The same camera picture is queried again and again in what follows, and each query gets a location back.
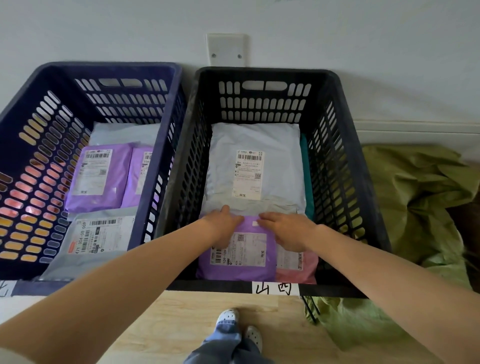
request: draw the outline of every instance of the plastic crate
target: plastic crate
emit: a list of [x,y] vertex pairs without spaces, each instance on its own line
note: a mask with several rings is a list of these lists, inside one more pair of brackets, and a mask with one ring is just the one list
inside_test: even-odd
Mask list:
[[[211,124],[216,122],[298,123],[309,147],[315,222],[391,250],[340,80],[325,70],[207,67],[197,71],[156,236],[198,219]],[[257,283],[197,280],[197,265],[198,260],[190,264],[169,289],[259,293]],[[323,261],[315,277],[317,285],[299,285],[301,295],[363,297]]]
[[180,81],[175,63],[48,63],[0,114],[0,279],[19,280],[14,295],[66,284],[36,278],[68,228],[63,200],[95,121],[161,122],[129,249],[152,239],[186,109]]

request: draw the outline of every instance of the shoe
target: shoe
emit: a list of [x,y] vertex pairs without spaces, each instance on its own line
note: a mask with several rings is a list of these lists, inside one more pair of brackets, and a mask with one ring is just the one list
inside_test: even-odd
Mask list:
[[262,335],[260,331],[255,326],[248,326],[247,330],[245,331],[245,337],[253,341],[253,343],[257,346],[258,351],[262,353]]
[[238,324],[240,318],[240,314],[237,309],[230,308],[228,310],[223,311],[220,316],[218,317],[216,324],[218,325],[222,321],[235,321],[235,324]]

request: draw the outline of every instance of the white paper label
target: white paper label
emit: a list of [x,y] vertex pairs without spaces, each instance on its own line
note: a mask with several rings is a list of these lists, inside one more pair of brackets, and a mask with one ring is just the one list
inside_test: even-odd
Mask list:
[[77,220],[70,254],[96,254],[126,251],[132,233],[135,216]]
[[135,194],[142,194],[142,189],[144,189],[145,184],[145,177],[147,176],[148,166],[150,165],[150,159],[152,159],[152,152],[144,152],[144,158],[142,159],[142,169],[140,170],[140,176],[138,176],[138,183]]
[[249,200],[260,200],[265,152],[238,150],[235,161],[232,195]]
[[252,293],[300,296],[299,285],[297,283],[252,282]]
[[267,234],[233,233],[226,249],[212,248],[210,264],[214,266],[264,267]]
[[0,298],[11,297],[17,281],[0,280]]
[[277,244],[276,267],[278,269],[303,270],[303,253],[289,252]]
[[85,153],[82,165],[73,187],[73,195],[103,194],[107,182],[108,169],[113,149],[89,150]]

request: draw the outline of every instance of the hand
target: hand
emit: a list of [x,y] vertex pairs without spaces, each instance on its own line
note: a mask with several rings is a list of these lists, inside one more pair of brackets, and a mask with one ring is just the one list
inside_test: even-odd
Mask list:
[[230,214],[230,207],[224,205],[220,211],[214,210],[201,220],[208,223],[213,232],[212,247],[225,249],[235,228],[244,220],[244,217]]
[[259,215],[258,225],[275,234],[275,240],[285,250],[301,253],[309,250],[308,243],[317,225],[305,215],[264,212]]

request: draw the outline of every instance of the blue pants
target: blue pants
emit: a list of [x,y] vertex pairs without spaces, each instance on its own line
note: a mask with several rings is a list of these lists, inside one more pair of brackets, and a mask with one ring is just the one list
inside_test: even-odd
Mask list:
[[219,323],[213,334],[192,351],[184,364],[272,364],[262,357],[253,341],[241,337],[235,321]]

